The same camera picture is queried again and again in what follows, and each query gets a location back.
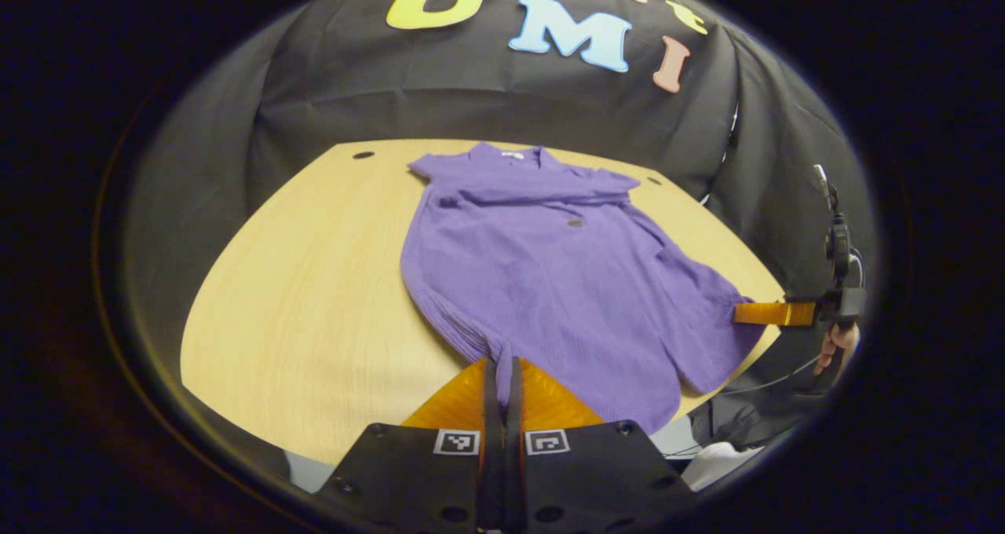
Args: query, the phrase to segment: blue letter m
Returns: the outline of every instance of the blue letter m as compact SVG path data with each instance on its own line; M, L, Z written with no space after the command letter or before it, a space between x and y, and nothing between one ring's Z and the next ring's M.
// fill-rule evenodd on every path
M554 0L520 0L527 7L524 29L520 37L510 40L510 47L518 51L547 53L551 44L545 40L548 30L563 55L571 55L587 39L590 47L582 53L583 60L592 65L618 72L628 69L624 60L625 33L631 29L627 22L610 14L596 12L580 23L576 23L562 4Z

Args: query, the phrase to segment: light wood surface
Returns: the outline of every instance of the light wood surface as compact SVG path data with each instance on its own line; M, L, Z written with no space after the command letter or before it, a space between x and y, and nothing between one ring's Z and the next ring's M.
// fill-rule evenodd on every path
M475 143L344 144L306 167L248 219L206 277L185 327L183 384L252 434L333 465L367 424L408 417L466 363L425 323L402 282L402 244L425 186L406 164ZM375 155L353 159L364 151ZM782 288L743 241L666 177L549 151L640 180L632 202L689 257L755 301L782 300ZM766 328L731 380L778 334ZM711 395L685 389L675 417Z

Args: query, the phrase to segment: black fabric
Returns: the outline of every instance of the black fabric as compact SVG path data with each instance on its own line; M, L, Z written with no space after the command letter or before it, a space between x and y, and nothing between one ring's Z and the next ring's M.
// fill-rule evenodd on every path
M829 283L822 249L829 218L810 170L820 163L840 190L869 277L881 277L877 226L852 144L806 80L711 7L673 0L702 16L702 35L664 0L557 0L577 21L610 12L632 23L624 47L629 69L617 73L578 53L508 47L524 21L518 0L484 0L471 19L427 30L389 27L393 1L301 5L197 80L149 147L130 156L135 173L121 231L120 307L166 388L249 461L273 461L279 453L180 386L182 331L230 237L335 144L494 140L651 167L696 199L709 195L709 209L799 294ZM454 1L429 0L426 8ZM652 82L663 35L691 52L675 95ZM811 334L783 334L750 374L770 380L818 347ZM771 429L805 413L806 403L794 402L791 391L747 402ZM728 420L729 409L721 412ZM755 432L766 433L742 433L757 439ZM268 468L284 473L280 463Z

